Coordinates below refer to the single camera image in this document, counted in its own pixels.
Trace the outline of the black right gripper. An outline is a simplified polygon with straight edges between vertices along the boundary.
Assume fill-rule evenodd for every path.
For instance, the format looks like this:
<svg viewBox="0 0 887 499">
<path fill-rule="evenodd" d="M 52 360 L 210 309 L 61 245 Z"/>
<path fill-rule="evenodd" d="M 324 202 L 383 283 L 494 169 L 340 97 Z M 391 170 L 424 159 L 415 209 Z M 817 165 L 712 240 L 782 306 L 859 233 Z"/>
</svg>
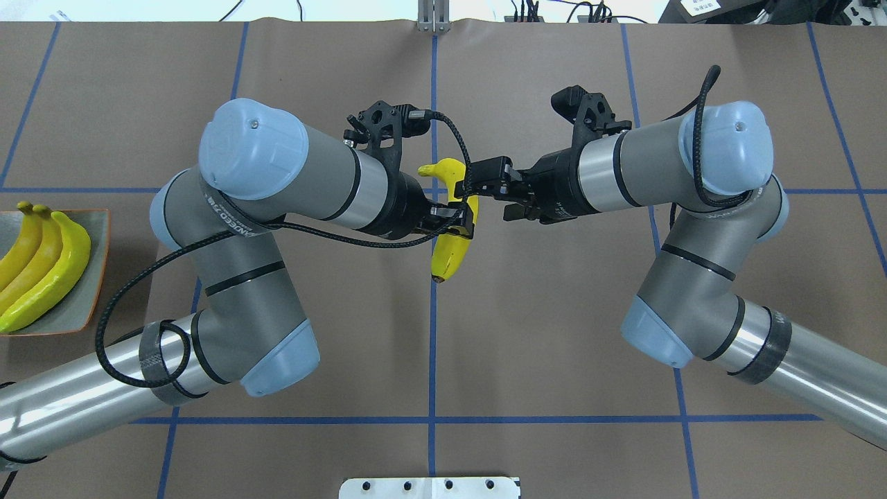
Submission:
<svg viewBox="0 0 887 499">
<path fill-rule="evenodd" d="M 579 161 L 564 149 L 541 156 L 532 168 L 516 170 L 508 156 L 496 156 L 470 164 L 463 180 L 456 182 L 454 199 L 469 195 L 510 201 L 502 218 L 511 222 L 536 220 L 543 225 L 560 223 L 590 213 L 579 186 Z"/>
</svg>

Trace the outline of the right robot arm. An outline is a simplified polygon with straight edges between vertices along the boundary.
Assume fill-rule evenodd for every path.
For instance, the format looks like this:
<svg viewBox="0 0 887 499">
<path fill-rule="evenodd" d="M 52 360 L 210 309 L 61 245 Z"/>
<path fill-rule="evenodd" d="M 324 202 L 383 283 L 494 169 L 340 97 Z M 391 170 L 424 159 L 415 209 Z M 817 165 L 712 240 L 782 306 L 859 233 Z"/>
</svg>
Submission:
<svg viewBox="0 0 887 499">
<path fill-rule="evenodd" d="M 694 357 L 713 362 L 884 448 L 885 367 L 730 290 L 752 247 L 788 217 L 761 110 L 747 101 L 715 105 L 703 124 L 701 135 L 715 149 L 703 162 L 713 168 L 704 193 L 717 201 L 745 195 L 736 207 L 713 207 L 697 195 L 693 117 L 635 130 L 617 121 L 599 94 L 557 110 L 573 126 L 569 148 L 527 170 L 516 170 L 506 156 L 476 161 L 466 187 L 507 202 L 508 221 L 542 224 L 678 203 L 682 212 L 621 326 L 624 339 L 670 367 Z"/>
</svg>

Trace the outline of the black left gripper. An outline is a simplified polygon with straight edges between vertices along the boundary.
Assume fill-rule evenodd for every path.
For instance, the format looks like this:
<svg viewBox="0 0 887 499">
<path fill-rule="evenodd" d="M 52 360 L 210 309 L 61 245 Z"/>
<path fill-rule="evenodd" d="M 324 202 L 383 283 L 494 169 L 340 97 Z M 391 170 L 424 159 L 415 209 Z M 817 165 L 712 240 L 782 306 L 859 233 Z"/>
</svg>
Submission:
<svg viewBox="0 0 887 499">
<path fill-rule="evenodd" d="M 399 173 L 391 183 L 386 202 L 378 215 L 378 236 L 398 240 L 409 234 L 452 236 L 472 240 L 477 208 L 468 202 L 432 202 L 417 180 Z"/>
</svg>

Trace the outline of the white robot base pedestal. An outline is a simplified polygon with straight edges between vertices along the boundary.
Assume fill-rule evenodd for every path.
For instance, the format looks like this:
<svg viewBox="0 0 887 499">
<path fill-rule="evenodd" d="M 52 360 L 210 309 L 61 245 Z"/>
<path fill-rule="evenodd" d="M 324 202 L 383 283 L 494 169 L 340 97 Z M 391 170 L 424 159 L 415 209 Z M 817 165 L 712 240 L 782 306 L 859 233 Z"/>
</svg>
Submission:
<svg viewBox="0 0 887 499">
<path fill-rule="evenodd" d="M 355 478 L 339 498 L 520 498 L 520 479 L 506 476 Z"/>
</svg>

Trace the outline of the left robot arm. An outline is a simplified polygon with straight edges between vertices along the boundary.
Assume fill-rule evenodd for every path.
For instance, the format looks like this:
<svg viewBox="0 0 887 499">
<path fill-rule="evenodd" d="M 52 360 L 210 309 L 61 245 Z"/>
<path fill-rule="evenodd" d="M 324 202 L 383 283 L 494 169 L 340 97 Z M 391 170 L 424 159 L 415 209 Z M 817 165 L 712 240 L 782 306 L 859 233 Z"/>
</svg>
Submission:
<svg viewBox="0 0 887 499">
<path fill-rule="evenodd" d="M 425 134 L 440 112 L 379 101 L 349 117 L 335 139 L 253 99 L 222 105 L 206 125 L 197 166 L 165 184 L 151 204 L 155 236 L 171 249 L 126 284 L 190 256 L 206 309 L 158 320 L 106 345 L 123 293 L 99 317 L 95 353 L 2 391 L 2 471 L 240 382 L 275 394 L 319 365 L 274 230 L 295 213 L 414 245 L 469 227 L 468 209 L 431 202 L 402 174 L 402 140 Z"/>
</svg>

